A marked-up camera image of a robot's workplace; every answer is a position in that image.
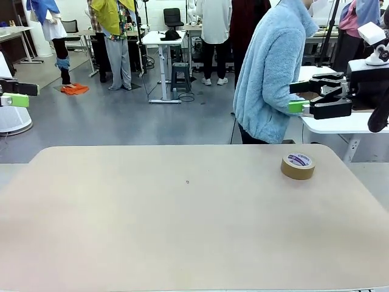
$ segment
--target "white pillar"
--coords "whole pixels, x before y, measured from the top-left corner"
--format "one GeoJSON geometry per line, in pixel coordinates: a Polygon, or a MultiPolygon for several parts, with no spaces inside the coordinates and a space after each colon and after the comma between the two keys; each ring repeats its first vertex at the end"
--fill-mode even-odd
{"type": "Polygon", "coordinates": [[[32,40],[35,45],[36,53],[39,57],[49,57],[53,55],[53,52],[51,50],[50,44],[48,41],[44,39],[43,31],[42,31],[42,25],[40,23],[36,23],[34,21],[30,20],[30,11],[27,11],[26,9],[26,3],[28,0],[22,0],[23,1],[23,8],[24,13],[26,14],[27,23],[29,24],[29,27],[33,27],[31,32],[32,40]]]}

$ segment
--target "plaid shirt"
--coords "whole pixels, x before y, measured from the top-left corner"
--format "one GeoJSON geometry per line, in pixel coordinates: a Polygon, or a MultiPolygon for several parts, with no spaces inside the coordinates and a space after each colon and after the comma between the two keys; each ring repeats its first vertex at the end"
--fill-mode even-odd
{"type": "Polygon", "coordinates": [[[102,29],[100,23],[98,23],[98,21],[97,21],[95,11],[91,7],[92,0],[87,0],[87,2],[88,2],[89,14],[91,15],[92,28],[93,28],[94,32],[101,32],[102,33],[103,29],[102,29]]]}

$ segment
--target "stool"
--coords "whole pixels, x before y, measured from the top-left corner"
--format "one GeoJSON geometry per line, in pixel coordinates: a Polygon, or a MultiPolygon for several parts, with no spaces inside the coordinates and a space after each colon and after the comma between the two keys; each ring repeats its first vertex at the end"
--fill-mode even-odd
{"type": "Polygon", "coordinates": [[[192,83],[190,81],[189,64],[188,63],[174,63],[171,67],[171,86],[170,91],[173,88],[185,88],[187,92],[192,89],[192,83]],[[177,73],[184,73],[184,81],[180,81],[177,78],[177,73]]]}

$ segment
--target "roll of tape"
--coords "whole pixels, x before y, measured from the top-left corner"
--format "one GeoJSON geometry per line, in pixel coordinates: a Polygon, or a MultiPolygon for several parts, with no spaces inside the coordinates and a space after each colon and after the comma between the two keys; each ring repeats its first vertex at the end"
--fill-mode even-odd
{"type": "Polygon", "coordinates": [[[284,175],[300,181],[312,178],[315,162],[308,155],[291,153],[282,159],[281,171],[284,175]]]}

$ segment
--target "yellow cloth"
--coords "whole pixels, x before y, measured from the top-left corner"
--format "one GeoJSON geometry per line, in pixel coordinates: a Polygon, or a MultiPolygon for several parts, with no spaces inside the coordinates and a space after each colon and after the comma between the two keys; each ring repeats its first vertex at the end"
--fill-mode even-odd
{"type": "MultiPolygon", "coordinates": [[[[134,0],[119,0],[127,9],[135,11],[134,0]]],[[[109,33],[120,35],[119,13],[116,0],[92,0],[91,7],[96,12],[97,21],[109,33]]]]}

